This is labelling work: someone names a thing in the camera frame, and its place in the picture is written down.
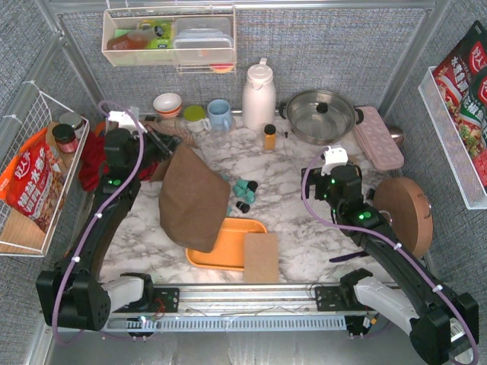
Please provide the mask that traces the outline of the brown cloth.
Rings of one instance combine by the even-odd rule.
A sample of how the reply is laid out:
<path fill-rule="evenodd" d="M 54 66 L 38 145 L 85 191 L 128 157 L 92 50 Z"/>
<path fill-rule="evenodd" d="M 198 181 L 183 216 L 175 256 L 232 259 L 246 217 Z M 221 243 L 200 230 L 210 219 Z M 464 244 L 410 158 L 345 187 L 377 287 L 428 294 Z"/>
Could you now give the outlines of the brown cloth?
<path fill-rule="evenodd" d="M 169 164 L 158 198 L 160 225 L 177 245 L 209 253 L 227 216 L 229 182 L 182 144 Z"/>

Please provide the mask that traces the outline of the tan scouring pad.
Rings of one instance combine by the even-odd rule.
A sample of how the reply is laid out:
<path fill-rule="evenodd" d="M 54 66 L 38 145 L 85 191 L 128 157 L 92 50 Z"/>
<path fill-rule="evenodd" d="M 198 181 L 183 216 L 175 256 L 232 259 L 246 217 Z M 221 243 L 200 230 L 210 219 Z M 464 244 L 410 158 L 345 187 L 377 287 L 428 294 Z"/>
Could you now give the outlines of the tan scouring pad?
<path fill-rule="evenodd" d="M 279 282 L 279 239 L 275 233 L 247 233 L 243 280 L 246 284 Z"/>

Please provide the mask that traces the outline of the orange plastic tray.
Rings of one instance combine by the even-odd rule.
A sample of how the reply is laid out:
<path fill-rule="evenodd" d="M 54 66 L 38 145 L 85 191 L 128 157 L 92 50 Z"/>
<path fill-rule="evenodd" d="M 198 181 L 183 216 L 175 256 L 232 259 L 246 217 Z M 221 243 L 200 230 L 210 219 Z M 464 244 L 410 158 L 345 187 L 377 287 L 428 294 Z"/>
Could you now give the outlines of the orange plastic tray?
<path fill-rule="evenodd" d="M 210 253 L 186 249 L 189 263 L 199 268 L 243 271 L 244 243 L 248 233 L 267 233 L 266 226 L 254 219 L 226 217 Z"/>

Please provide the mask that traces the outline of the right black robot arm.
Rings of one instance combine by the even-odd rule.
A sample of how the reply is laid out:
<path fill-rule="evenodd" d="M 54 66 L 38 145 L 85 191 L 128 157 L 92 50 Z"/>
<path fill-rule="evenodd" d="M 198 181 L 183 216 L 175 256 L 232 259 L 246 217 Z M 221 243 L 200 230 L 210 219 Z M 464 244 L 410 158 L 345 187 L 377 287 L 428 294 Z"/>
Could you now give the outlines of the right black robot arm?
<path fill-rule="evenodd" d="M 374 258 L 399 285 L 384 287 L 372 274 L 357 270 L 342 277 L 345 296 L 385 316 L 408 336 L 427 364 L 479 362 L 479 305 L 468 293 L 457 294 L 424 268 L 402 245 L 385 217 L 364 200 L 357 167 L 344 163 L 329 173 L 301 171 L 301 199 L 326 202 L 333 221 L 356 246 Z"/>

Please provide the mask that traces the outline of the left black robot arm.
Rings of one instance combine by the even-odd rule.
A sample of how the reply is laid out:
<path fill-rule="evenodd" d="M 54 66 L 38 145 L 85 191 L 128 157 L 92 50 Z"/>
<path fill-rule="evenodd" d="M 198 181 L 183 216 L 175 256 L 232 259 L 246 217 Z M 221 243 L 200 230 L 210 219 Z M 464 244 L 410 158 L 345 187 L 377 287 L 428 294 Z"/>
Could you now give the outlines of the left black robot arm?
<path fill-rule="evenodd" d="M 104 139 L 94 203 L 72 248 L 51 271 L 40 272 L 36 288 L 43 316 L 53 328 L 99 331 L 111 313 L 125 307 L 148 309 L 154 285 L 148 275 L 125 273 L 99 282 L 103 259 L 141 187 L 138 175 L 172 157 L 182 140 L 155 130 L 108 132 Z"/>

